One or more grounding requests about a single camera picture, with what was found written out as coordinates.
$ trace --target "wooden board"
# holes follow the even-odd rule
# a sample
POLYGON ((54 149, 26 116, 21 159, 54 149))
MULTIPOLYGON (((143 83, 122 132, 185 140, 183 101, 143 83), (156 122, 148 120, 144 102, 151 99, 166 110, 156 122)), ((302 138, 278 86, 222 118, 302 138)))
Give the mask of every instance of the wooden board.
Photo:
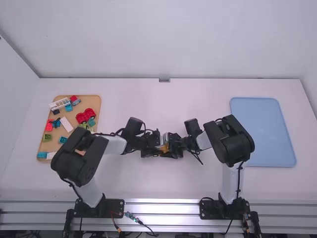
MULTIPOLYGON (((63 99, 63 98, 70 98, 72 95, 59 95, 57 97, 54 98, 53 102, 63 99)), ((53 119, 56 120, 57 118, 62 118, 62 117, 66 117, 67 120, 70 122, 70 124, 73 126, 73 128, 75 129, 79 123, 76 120, 76 115, 78 113, 83 113, 85 109, 87 108, 91 108, 94 110, 94 112, 96 113, 96 118, 95 118, 95 123, 96 125, 94 125, 92 127, 93 131, 97 130, 97 124, 98 124, 98 117, 99 117, 99 111, 100 111, 100 105, 101 105, 101 98, 98 95, 76 95, 76 97, 78 99, 81 100, 81 102, 79 104, 77 104, 76 106, 73 106, 73 111, 71 112, 67 112, 65 110, 65 107, 60 108, 59 111, 60 113, 57 115, 54 115, 52 111, 50 111, 49 116, 48 116, 48 120, 49 119, 53 119)), ((52 131, 45 131, 45 127, 43 129, 43 134, 42 137, 39 138, 40 141, 40 146, 39 146, 39 150, 38 152, 56 152, 57 150, 59 150, 59 148, 61 147, 62 144, 59 144, 59 138, 61 136, 64 137, 69 137, 69 135, 72 133, 71 132, 67 132, 66 129, 64 128, 64 126, 61 124, 60 127, 58 128, 53 128, 52 131), (49 142, 43 142, 42 138, 44 134, 51 134, 52 135, 52 141, 49 142)), ((38 161, 50 161, 51 159, 38 159, 38 161)))

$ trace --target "small black bracket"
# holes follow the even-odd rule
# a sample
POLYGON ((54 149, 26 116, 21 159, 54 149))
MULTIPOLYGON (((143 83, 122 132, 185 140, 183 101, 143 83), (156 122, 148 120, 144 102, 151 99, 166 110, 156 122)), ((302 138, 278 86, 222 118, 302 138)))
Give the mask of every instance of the small black bracket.
POLYGON ((76 200, 74 217, 77 218, 122 218, 124 211, 123 199, 106 199, 103 195, 97 207, 91 208, 80 199, 76 200))
POLYGON ((221 198, 219 200, 201 200, 199 214, 202 220, 242 220, 243 215, 251 216, 249 202, 241 197, 227 205, 221 198))

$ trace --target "plastic toy piece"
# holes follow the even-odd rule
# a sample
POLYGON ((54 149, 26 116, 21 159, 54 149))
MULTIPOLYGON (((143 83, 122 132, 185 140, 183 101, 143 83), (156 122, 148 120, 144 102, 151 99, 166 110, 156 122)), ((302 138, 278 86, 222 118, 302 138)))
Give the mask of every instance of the plastic toy piece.
POLYGON ((69 123, 69 121, 66 119, 66 117, 62 117, 59 121, 65 127, 67 132, 71 132, 74 129, 72 125, 69 123))
POLYGON ((59 143, 60 144, 64 144, 65 142, 67 141, 67 137, 64 137, 64 136, 61 136, 60 138, 59 138, 59 143))
POLYGON ((52 126, 54 127, 54 128, 58 128, 58 127, 60 127, 60 118, 57 118, 56 120, 52 120, 52 121, 50 121, 50 123, 52 123, 52 126))
POLYGON ((69 99, 71 100, 71 103, 73 106, 76 106, 77 104, 81 102, 81 100, 78 99, 75 95, 71 96, 69 99))
POLYGON ((46 156, 46 159, 51 160, 55 154, 56 154, 56 152, 49 152, 46 156))
POLYGON ((38 152, 36 158, 38 158, 38 159, 46 159, 47 156, 48 156, 47 152, 38 152))
POLYGON ((48 120, 48 122, 46 123, 45 131, 52 131, 53 130, 53 125, 52 125, 53 121, 54 121, 53 119, 48 120))
POLYGON ((52 111, 55 111, 59 108, 65 107, 70 104, 70 100, 68 98, 60 99, 56 102, 52 102, 49 104, 49 107, 52 111))
POLYGON ((69 105, 67 105, 67 106, 65 107, 65 110, 66 110, 67 112, 71 112, 71 111, 73 110, 73 106, 72 106, 71 104, 69 104, 69 105))
POLYGON ((49 142, 51 140, 52 140, 52 135, 51 134, 44 134, 43 135, 43 138, 42 138, 43 142, 49 142))
POLYGON ((95 119, 96 113, 91 108, 87 108, 83 113, 78 113, 76 115, 76 120, 79 124, 85 124, 89 119, 95 119))
POLYGON ((90 127, 93 127, 94 125, 96 125, 94 119, 89 119, 88 125, 89 125, 90 127))
POLYGON ((89 119, 95 119, 96 113, 91 108, 87 108, 85 110, 85 114, 89 117, 89 119))
POLYGON ((82 128, 84 128, 84 129, 88 129, 87 124, 79 124, 77 127, 82 127, 82 128))
POLYGON ((60 113, 60 111, 59 111, 58 109, 56 109, 56 110, 53 111, 53 114, 54 114, 54 115, 57 115, 57 114, 59 114, 59 113, 60 113))
POLYGON ((79 113, 76 115, 76 120, 79 124, 86 124, 89 121, 89 117, 85 113, 79 113))

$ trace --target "toy car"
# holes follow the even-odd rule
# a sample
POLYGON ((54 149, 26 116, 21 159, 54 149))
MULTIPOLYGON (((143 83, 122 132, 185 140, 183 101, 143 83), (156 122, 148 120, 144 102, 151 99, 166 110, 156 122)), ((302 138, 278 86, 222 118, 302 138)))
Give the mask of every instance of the toy car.
POLYGON ((95 119, 96 117, 96 113, 91 108, 87 108, 85 110, 85 114, 89 117, 89 119, 92 119, 92 120, 95 119))
POLYGON ((78 99, 75 95, 71 96, 69 99, 73 106, 76 106, 77 104, 81 102, 81 100, 78 99))
POLYGON ((79 124, 86 124, 89 120, 89 117, 86 115, 86 113, 78 113, 76 115, 76 120, 79 124))

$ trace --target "blue tray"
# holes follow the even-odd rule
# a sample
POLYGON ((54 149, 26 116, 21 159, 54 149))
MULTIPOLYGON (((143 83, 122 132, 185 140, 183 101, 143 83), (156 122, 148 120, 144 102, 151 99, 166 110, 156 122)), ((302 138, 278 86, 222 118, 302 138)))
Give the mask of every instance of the blue tray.
POLYGON ((247 166, 294 167, 296 157, 278 101, 232 98, 231 113, 252 136, 255 151, 247 166))

